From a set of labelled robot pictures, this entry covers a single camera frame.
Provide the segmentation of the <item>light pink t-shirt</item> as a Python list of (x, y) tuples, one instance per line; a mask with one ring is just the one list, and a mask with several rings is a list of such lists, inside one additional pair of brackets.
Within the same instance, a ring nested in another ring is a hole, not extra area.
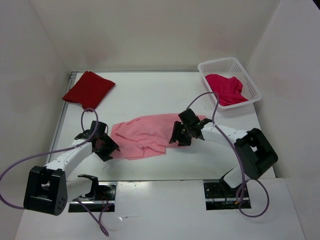
[(119, 146), (111, 156), (114, 159), (139, 160), (166, 154), (174, 123), (180, 121), (177, 113), (145, 115), (114, 124), (110, 137)]

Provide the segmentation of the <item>dark red t-shirt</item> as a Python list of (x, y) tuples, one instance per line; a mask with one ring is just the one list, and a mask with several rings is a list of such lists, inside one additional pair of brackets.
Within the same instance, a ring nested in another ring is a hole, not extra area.
[(92, 71), (85, 71), (62, 99), (68, 103), (80, 104), (84, 110), (87, 108), (96, 109), (115, 85), (113, 81)]

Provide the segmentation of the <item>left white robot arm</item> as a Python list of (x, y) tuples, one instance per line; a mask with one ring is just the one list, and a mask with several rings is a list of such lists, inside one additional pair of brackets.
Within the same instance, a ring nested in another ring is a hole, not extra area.
[(101, 196), (98, 177), (84, 173), (72, 180), (68, 177), (89, 156), (97, 155), (106, 162), (120, 149), (106, 133), (107, 127), (106, 123), (92, 121), (90, 129), (79, 133), (68, 150), (44, 166), (34, 166), (28, 174), (23, 207), (58, 216), (78, 197), (94, 200)]

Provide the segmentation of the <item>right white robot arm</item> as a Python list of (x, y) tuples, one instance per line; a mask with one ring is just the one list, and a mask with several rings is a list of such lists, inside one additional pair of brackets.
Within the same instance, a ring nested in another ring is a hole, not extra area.
[(239, 167), (221, 177), (222, 183), (235, 189), (249, 180), (258, 180), (278, 161), (275, 150), (258, 128), (240, 130), (214, 123), (209, 118), (200, 119), (190, 109), (178, 114), (169, 143), (179, 147), (190, 146), (192, 139), (211, 141), (230, 147), (238, 159)]

